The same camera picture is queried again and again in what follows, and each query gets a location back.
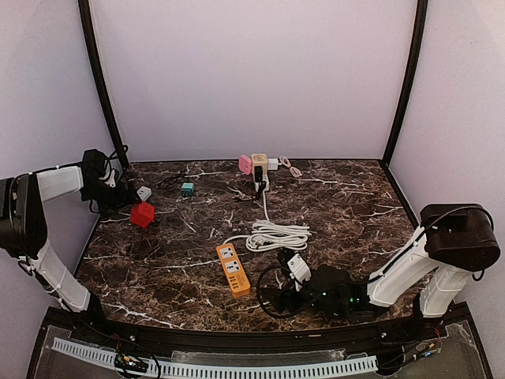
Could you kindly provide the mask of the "red cube socket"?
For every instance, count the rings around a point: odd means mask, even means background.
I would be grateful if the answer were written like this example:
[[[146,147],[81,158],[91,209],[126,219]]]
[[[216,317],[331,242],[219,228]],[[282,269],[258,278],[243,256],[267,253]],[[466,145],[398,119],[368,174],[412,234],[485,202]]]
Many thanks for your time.
[[[155,207],[148,202],[135,204],[130,213],[130,222],[138,227],[146,228],[155,219]]]

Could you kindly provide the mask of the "teal usb charger plug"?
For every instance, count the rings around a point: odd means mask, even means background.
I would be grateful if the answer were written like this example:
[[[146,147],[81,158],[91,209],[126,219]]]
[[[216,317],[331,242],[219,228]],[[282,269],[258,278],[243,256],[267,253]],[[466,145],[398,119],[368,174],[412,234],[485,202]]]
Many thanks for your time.
[[[181,185],[181,195],[183,197],[191,197],[195,192],[195,184],[192,182],[184,182]]]

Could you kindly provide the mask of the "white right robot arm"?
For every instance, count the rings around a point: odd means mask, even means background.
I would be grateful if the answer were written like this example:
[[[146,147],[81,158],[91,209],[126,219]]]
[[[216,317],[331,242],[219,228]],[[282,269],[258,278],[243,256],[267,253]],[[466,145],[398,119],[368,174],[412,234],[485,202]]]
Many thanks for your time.
[[[374,321],[417,281],[432,273],[415,305],[421,318],[442,317],[469,280],[480,280],[501,254],[491,214],[479,204],[431,204],[409,241],[365,280],[329,265],[311,270],[298,254],[279,254],[279,264],[256,282],[260,308],[274,319],[315,309],[337,320]]]

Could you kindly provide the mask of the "orange power strip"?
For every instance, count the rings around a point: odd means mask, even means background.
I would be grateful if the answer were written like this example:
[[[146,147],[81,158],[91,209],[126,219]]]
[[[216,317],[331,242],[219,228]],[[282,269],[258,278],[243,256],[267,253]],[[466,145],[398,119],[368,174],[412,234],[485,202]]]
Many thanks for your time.
[[[220,263],[234,298],[249,295],[251,285],[232,243],[216,247]]]

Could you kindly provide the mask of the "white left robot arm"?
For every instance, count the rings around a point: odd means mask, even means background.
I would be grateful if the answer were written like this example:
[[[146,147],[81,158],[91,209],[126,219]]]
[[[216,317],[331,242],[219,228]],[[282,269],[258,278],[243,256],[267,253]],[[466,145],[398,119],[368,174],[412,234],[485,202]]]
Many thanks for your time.
[[[84,152],[79,163],[55,166],[1,181],[1,248],[33,276],[45,292],[72,313],[101,317],[98,297],[55,253],[48,236],[44,203],[72,193],[106,215],[141,202],[131,182],[119,182],[112,163],[116,154]]]

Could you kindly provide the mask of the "white adapter plug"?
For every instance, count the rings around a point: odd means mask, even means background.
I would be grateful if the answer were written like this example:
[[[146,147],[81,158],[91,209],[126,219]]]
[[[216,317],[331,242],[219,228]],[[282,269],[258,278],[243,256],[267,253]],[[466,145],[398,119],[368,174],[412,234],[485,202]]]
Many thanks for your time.
[[[147,186],[141,186],[137,190],[137,195],[142,201],[147,201],[152,196],[152,190]]]

